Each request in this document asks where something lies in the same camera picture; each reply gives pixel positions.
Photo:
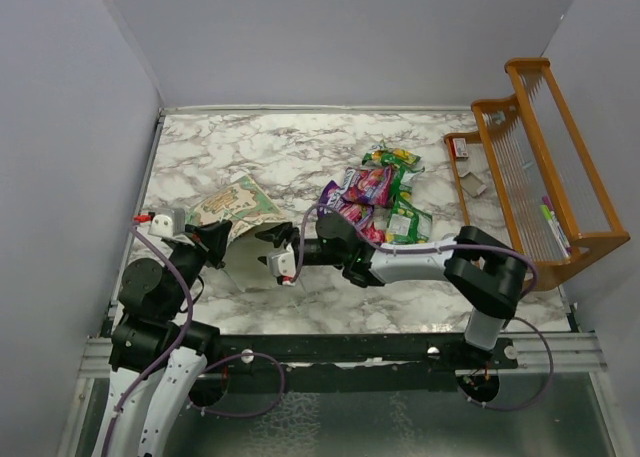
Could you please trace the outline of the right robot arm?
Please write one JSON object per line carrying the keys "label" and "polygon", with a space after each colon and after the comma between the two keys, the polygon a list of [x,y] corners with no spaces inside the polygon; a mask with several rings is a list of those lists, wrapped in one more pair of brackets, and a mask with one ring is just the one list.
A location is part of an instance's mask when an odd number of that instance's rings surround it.
{"label": "right robot arm", "polygon": [[294,284],[311,266],[338,268],[361,288],[447,281],[473,307],[459,344],[461,360],[472,368],[494,358],[499,333],[538,280],[531,259],[473,226],[430,243],[377,244],[341,214],[325,211],[316,221],[314,238],[306,238],[304,230],[285,222],[256,234],[274,246],[259,261],[279,284]]}

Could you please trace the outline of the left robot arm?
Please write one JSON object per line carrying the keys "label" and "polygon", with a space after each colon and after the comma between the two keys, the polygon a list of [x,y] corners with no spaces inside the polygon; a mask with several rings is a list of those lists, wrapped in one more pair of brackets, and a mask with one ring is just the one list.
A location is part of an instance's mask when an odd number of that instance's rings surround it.
{"label": "left robot arm", "polygon": [[188,242],[174,243],[169,256],[125,268],[94,455],[162,455],[197,376],[220,362],[220,330],[192,318],[190,290],[204,266],[223,267],[231,228],[228,220],[191,226]]}

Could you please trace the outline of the green printed paper bag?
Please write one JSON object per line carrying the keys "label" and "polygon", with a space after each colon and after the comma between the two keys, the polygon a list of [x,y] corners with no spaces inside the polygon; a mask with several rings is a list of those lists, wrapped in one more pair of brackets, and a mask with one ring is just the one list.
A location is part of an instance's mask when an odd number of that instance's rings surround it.
{"label": "green printed paper bag", "polygon": [[187,222],[204,226],[220,220],[232,223],[224,258],[225,274],[241,291],[277,288],[267,266],[258,260],[274,247],[255,234],[290,219],[253,177],[244,175],[192,207]]}

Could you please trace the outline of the purple pink snack packet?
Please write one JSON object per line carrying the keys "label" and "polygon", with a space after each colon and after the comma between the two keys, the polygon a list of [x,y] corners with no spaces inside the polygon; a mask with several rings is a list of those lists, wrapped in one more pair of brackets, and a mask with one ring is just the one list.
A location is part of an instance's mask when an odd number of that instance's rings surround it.
{"label": "purple pink snack packet", "polygon": [[387,207],[394,170],[392,167],[346,169],[342,198],[346,202]]}

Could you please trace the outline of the yellow green snack packet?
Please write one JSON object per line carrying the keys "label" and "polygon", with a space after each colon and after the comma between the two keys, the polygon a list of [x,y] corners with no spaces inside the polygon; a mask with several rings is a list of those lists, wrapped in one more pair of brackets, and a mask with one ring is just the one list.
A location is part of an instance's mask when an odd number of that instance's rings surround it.
{"label": "yellow green snack packet", "polygon": [[389,147],[384,141],[376,143],[361,160],[363,166],[393,168],[415,168],[421,162],[421,157],[402,148]]}

